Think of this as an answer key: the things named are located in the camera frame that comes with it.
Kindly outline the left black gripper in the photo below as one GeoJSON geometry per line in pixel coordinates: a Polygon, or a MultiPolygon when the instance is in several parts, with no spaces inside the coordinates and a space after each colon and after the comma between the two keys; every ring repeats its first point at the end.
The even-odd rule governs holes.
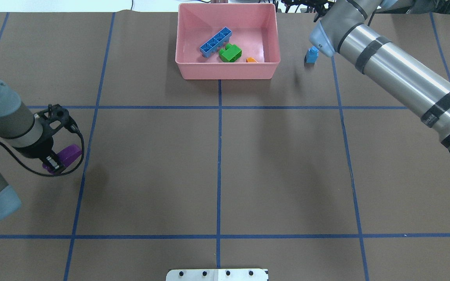
{"type": "Polygon", "coordinates": [[[30,136],[37,128],[37,137],[31,137],[31,144],[18,148],[18,152],[26,158],[44,160],[45,169],[50,174],[60,174],[64,171],[64,164],[58,156],[50,155],[54,145],[53,136],[61,129],[80,137],[80,130],[69,111],[59,104],[48,105],[46,110],[35,114],[34,127],[26,136],[30,136]]]}

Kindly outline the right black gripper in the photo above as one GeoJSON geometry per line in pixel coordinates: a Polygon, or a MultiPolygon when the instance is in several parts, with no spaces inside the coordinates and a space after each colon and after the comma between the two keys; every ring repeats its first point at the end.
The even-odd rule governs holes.
{"type": "Polygon", "coordinates": [[[314,22],[317,22],[321,17],[325,16],[331,7],[336,3],[336,0],[282,0],[286,7],[287,13],[291,6],[305,5],[307,11],[312,9],[315,12],[314,22]]]}

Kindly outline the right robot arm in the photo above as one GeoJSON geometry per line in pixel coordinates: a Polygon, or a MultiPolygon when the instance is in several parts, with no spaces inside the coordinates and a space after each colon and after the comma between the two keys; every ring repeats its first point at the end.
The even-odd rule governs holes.
{"type": "Polygon", "coordinates": [[[324,55],[339,53],[357,71],[367,75],[439,134],[450,151],[450,82],[438,75],[365,20],[377,7],[394,0],[286,0],[286,5],[307,5],[316,11],[310,42],[324,55]]]}

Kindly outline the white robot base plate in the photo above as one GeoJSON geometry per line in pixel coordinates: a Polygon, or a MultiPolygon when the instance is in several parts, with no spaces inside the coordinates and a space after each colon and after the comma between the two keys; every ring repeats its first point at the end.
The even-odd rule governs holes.
{"type": "Polygon", "coordinates": [[[268,281],[267,269],[170,270],[166,281],[268,281]]]}

